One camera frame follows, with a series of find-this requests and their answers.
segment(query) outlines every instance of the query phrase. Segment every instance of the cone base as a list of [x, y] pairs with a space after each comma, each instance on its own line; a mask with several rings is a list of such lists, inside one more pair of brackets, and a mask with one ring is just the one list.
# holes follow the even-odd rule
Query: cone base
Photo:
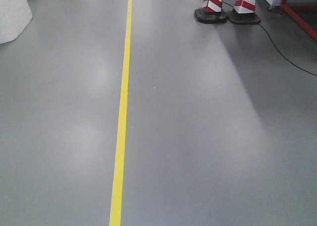
[[196, 19], [204, 24], [225, 23], [228, 15], [223, 10], [219, 13], [210, 14], [203, 11], [203, 9], [195, 9]]
[[235, 10], [228, 12], [228, 18], [234, 24], [259, 24], [261, 19], [254, 14], [253, 17], [239, 15]]

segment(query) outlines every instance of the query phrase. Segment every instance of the yellow tape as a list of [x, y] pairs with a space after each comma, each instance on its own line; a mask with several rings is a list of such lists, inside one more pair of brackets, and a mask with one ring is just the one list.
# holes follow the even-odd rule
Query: yellow tape
[[121, 226], [124, 154], [125, 154], [125, 139], [126, 139], [126, 126], [127, 126], [129, 68], [130, 68], [130, 54], [131, 54], [132, 1], [133, 0], [128, 0], [128, 15], [127, 15], [126, 34], [125, 34], [124, 61], [123, 61], [119, 121], [118, 121], [118, 136], [117, 136], [117, 147], [115, 152], [115, 166], [114, 166], [109, 226]]

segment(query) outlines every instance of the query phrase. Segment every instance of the epoxy floor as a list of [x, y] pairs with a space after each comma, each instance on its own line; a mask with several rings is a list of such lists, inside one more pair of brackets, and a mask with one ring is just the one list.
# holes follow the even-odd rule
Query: epoxy floor
[[[28, 1], [0, 45], [0, 226], [107, 225], [127, 0]], [[316, 42], [257, 2], [317, 73]], [[201, 3], [133, 0], [122, 226], [316, 226], [317, 78]]]

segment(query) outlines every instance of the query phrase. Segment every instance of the white block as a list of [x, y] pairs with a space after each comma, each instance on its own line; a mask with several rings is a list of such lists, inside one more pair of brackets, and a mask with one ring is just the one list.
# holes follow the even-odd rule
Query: white block
[[31, 19], [26, 0], [0, 0], [0, 44], [15, 40]]

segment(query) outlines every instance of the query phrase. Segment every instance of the traffic cone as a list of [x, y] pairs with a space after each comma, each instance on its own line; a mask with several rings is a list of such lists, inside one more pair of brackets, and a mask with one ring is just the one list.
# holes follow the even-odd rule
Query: traffic cone
[[224, 23], [228, 15], [222, 10], [222, 0], [204, 0], [202, 8], [195, 10], [195, 17], [201, 23]]
[[234, 24], [259, 24], [261, 20], [255, 11], [256, 0], [237, 0], [228, 13], [229, 20]]

